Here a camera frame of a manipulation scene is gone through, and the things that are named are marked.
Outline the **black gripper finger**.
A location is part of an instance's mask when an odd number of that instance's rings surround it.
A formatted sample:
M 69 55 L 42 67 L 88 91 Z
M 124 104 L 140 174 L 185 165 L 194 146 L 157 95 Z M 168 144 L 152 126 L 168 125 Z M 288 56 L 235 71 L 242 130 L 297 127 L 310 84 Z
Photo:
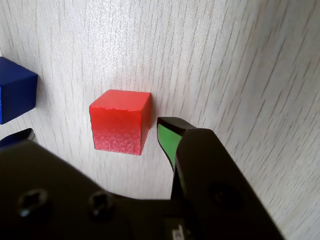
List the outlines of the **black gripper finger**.
M 3 240 L 171 240 L 169 200 L 108 192 L 35 141 L 31 128 L 0 142 Z

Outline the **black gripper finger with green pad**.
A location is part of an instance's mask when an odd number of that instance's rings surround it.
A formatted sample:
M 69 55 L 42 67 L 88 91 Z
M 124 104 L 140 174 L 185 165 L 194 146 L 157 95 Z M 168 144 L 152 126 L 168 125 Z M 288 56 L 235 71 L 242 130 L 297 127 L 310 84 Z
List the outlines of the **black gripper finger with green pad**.
M 157 138 L 198 240 L 280 240 L 282 234 L 216 134 L 159 117 Z

